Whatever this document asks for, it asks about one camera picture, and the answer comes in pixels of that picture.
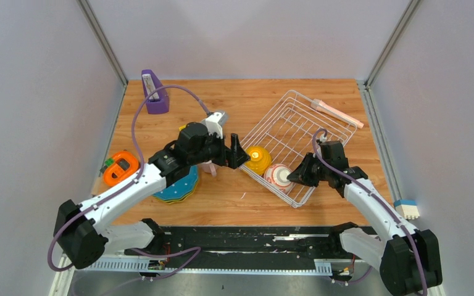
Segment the green polka dot plate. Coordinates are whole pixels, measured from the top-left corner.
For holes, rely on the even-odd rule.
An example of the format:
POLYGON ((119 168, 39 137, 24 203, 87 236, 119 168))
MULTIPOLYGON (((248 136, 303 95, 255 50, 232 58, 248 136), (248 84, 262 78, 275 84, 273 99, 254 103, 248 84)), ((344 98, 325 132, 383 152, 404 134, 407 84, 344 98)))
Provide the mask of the green polka dot plate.
MULTIPOLYGON (((187 194, 181 196, 181 197, 177 197, 177 198, 174 198, 174 199, 182 199, 183 197, 189 197, 191 195, 193 195, 194 192, 188 192, 187 194)), ((154 197, 158 200, 158 199, 164 199, 164 200, 173 200, 170 196, 158 196, 158 195, 154 195, 154 197)))

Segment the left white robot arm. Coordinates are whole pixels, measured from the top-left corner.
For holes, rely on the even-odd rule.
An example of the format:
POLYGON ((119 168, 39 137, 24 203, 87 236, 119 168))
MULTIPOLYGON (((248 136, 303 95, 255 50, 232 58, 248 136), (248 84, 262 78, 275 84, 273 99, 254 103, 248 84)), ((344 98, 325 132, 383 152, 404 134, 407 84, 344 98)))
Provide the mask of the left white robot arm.
POLYGON ((210 133, 202 123, 188 123, 176 140, 157 151, 121 183, 81 204, 72 200, 62 203, 57 211, 48 254, 52 255, 54 246, 59 245, 72 267, 89 267, 112 242, 105 232, 117 217, 184 178, 191 167, 212 162, 237 169, 250 161, 238 135, 233 133, 230 139, 231 145, 227 147, 222 134, 210 133))

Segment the white red patterned bowl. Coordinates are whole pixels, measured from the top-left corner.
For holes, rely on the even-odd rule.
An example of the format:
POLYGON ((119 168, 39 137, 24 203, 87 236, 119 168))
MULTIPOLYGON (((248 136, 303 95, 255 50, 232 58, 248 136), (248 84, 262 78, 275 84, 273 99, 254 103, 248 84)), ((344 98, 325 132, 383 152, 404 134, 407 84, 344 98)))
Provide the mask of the white red patterned bowl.
POLYGON ((288 180, 288 176, 291 173, 292 170, 288 166, 276 163, 266 169, 263 178, 284 194, 289 194, 295 185, 288 180))

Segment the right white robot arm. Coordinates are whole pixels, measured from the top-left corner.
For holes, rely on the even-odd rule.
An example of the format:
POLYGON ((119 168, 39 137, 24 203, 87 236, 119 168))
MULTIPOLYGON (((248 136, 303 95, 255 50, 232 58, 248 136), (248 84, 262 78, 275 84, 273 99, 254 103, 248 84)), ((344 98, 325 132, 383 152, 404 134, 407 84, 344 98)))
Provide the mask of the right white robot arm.
POLYGON ((313 143, 299 166, 288 175, 292 183, 317 187, 326 181, 370 223, 372 237, 353 223, 336 227, 328 240, 335 257, 352 253, 376 269, 391 295, 421 293, 443 282, 439 242, 429 229, 419 230, 403 218, 374 188, 367 174, 350 166, 339 141, 313 143))

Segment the pink ceramic mug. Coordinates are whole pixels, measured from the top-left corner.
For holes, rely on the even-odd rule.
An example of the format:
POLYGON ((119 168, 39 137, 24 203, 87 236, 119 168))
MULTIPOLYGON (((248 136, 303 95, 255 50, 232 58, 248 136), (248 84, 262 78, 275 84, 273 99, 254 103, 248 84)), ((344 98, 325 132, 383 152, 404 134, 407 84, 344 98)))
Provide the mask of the pink ceramic mug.
POLYGON ((199 168, 203 172, 211 174, 212 177, 217 176, 218 165, 214 164, 212 161, 199 164, 199 168))

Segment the yellow ribbed bowl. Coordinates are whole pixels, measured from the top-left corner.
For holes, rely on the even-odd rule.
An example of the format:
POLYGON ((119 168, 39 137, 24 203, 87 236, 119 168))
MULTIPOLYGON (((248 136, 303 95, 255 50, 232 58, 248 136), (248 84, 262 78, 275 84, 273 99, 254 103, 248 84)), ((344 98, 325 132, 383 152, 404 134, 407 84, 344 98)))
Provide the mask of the yellow ribbed bowl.
POLYGON ((246 153, 250 156, 250 160, 244 166, 257 175, 262 176, 273 163, 269 152, 261 146, 250 146, 246 149, 246 153))

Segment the yellow polka dot plate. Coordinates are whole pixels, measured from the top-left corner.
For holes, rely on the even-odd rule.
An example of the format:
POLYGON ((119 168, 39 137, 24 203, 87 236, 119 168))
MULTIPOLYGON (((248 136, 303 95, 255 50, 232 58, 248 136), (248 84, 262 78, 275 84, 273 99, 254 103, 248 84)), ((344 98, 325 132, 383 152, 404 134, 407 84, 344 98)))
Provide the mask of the yellow polka dot plate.
POLYGON ((161 202, 164 202, 165 204, 178 204, 182 203, 186 200, 188 200, 189 197, 183 197, 182 199, 173 199, 173 200, 164 200, 164 199, 158 199, 161 202))

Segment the blue polka dot plate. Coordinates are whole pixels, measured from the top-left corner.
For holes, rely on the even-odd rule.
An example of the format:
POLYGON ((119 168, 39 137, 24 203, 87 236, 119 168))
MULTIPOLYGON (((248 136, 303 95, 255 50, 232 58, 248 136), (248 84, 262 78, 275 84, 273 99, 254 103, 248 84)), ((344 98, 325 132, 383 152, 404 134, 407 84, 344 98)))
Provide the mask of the blue polka dot plate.
POLYGON ((199 173, 197 166, 192 166, 189 173, 182 179, 175 182, 168 188, 155 193, 158 196, 170 196, 172 199, 181 197, 188 192, 194 192, 199 182, 199 173))

